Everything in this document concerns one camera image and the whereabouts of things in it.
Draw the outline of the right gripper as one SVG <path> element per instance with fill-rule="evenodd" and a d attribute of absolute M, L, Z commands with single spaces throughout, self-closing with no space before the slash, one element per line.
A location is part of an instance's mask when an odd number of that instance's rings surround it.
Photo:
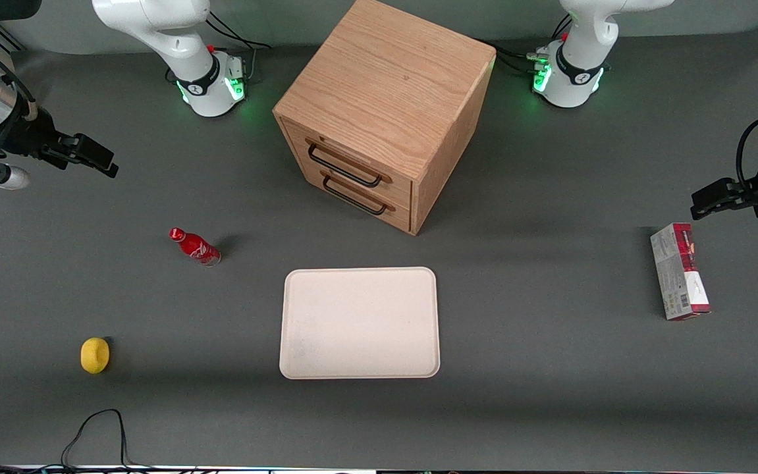
<path fill-rule="evenodd" d="M 54 150 L 59 144 L 60 133 L 53 124 L 53 118 L 44 109 L 39 109 L 35 120 L 27 120 L 14 112 L 0 125 L 0 159 L 18 155 L 40 160 L 59 170 L 69 165 L 83 165 L 114 179 L 119 171 L 114 164 L 114 153 L 97 141 L 77 133 L 72 148 L 63 152 Z M 30 174 L 14 165 L 0 162 L 0 189 L 18 190 L 27 187 Z"/>

